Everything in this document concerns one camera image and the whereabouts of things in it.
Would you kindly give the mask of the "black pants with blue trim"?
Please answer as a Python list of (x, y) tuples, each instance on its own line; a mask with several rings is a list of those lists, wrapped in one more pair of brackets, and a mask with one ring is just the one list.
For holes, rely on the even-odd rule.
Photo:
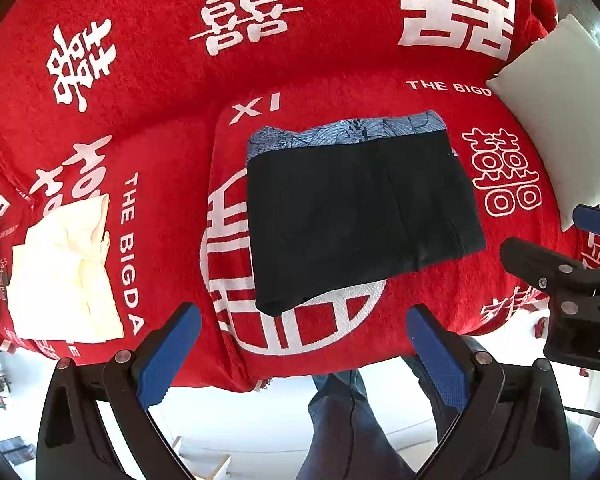
[(353, 118), (247, 145), (247, 212), (259, 311), (481, 252), (471, 183), (433, 110)]

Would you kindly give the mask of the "person legs in jeans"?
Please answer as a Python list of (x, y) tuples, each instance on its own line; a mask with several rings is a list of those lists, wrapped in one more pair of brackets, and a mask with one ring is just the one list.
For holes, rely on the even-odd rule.
[[(418, 356), (403, 361), (426, 394), (438, 437), (457, 411), (446, 406)], [(359, 370), (313, 375), (316, 393), (308, 404), (313, 438), (296, 479), (413, 479), (415, 471), (390, 444), (367, 399)], [(591, 479), (600, 451), (591, 436), (568, 419), (571, 479)]]

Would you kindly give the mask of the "cream folded cloth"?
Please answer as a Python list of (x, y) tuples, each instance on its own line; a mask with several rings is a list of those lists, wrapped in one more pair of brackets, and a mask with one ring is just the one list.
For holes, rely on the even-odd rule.
[(46, 214), (12, 248), (7, 307), (21, 339), (101, 344), (124, 336), (105, 268), (109, 196)]

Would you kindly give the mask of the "red blanket with white characters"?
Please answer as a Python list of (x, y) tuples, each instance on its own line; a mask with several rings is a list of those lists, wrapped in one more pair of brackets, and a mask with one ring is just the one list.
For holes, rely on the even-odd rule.
[[(600, 268), (600, 236), (562, 229), (540, 155), (486, 86), (556, 13), (555, 0), (15, 1), (0, 24), (0, 344), (94, 364), (187, 301), (202, 326), (176, 383), (246, 392), (411, 353), (414, 304), (453, 332), (497, 330), (542, 297), (503, 269), (506, 238)], [(279, 316), (259, 311), (250, 136), (426, 110), (445, 122), (486, 247)], [(12, 248), (54, 209), (104, 194), (124, 336), (19, 338)]]

